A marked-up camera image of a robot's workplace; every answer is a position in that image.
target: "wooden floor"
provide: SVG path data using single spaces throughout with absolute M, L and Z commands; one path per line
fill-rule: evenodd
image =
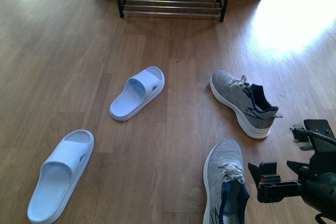
M 109 115 L 128 77 L 158 66 L 163 92 L 127 122 Z M 202 224 L 203 165 L 235 139 L 251 195 L 246 223 L 314 223 L 300 197 L 257 201 L 247 163 L 313 152 L 289 127 L 327 119 L 336 133 L 334 0 L 229 1 L 216 20 L 119 18 L 116 0 L 0 0 L 0 223 L 29 223 L 39 168 L 69 132 L 95 136 L 91 160 L 56 223 Z M 271 134 L 253 140 L 209 88 L 223 69 L 262 84 L 280 107 Z

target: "sneaker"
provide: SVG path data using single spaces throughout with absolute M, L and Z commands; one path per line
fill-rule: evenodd
M 246 76 L 236 79 L 218 70 L 211 76 L 210 86 L 216 99 L 236 113 L 240 127 L 252 138 L 268 136 L 274 119 L 282 117 L 277 114 L 279 108 L 266 100 L 263 87 L 246 82 Z
M 236 141 L 223 140 L 210 151 L 203 169 L 207 198 L 203 224 L 244 224 L 250 195 L 243 169 Z

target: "slipper strap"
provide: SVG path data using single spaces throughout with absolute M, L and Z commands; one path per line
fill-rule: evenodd
M 73 141 L 62 140 L 54 149 L 53 153 L 42 164 L 42 168 L 49 163 L 61 163 L 66 165 L 72 175 L 76 174 L 80 167 L 82 159 L 88 155 L 90 144 L 78 143 Z
M 148 72 L 146 69 L 142 70 L 140 73 L 136 74 L 130 79 L 137 80 L 142 84 L 143 88 L 145 89 L 144 99 L 146 99 L 152 93 L 154 87 L 159 87 L 162 82 L 162 80 Z

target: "gray sneaker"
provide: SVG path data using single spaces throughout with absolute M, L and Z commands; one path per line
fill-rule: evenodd
M 205 161 L 203 180 L 207 195 L 203 224 L 244 224 L 250 195 L 236 141 L 223 140 L 215 145 Z
M 279 108 L 272 106 L 266 100 L 264 89 L 246 82 L 246 76 L 241 79 L 218 70 L 210 79 L 211 90 L 218 101 L 231 108 L 237 116 L 243 131 L 252 138 L 268 136 Z

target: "white shoe sole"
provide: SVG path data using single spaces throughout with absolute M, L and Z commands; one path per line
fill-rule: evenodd
M 210 87 L 211 87 L 212 93 L 214 94 L 215 98 L 219 102 L 228 106 L 230 109 L 232 109 L 235 112 L 235 114 L 237 116 L 238 123 L 239 123 L 240 127 L 243 129 L 243 131 L 246 133 L 246 135 L 248 135 L 249 137 L 255 138 L 255 139 L 262 139 L 262 138 L 265 138 L 266 136 L 269 135 L 270 128 L 258 129 L 258 128 L 255 128 L 254 126 L 252 126 L 250 124 L 250 122 L 247 120 L 247 118 L 244 116 L 244 114 L 240 111 L 239 108 L 237 108 L 232 103 L 227 101 L 224 97 L 222 97 L 217 92 L 217 90 L 215 89 L 215 87 L 212 83 L 212 77 L 210 78 Z
M 210 220 L 210 195 L 209 195 L 209 183 L 208 183 L 208 164 L 212 151 L 216 148 L 217 144 L 212 148 L 208 157 L 206 158 L 204 167 L 203 167 L 203 181 L 206 190 L 206 208 L 203 217 L 203 224 L 209 224 Z

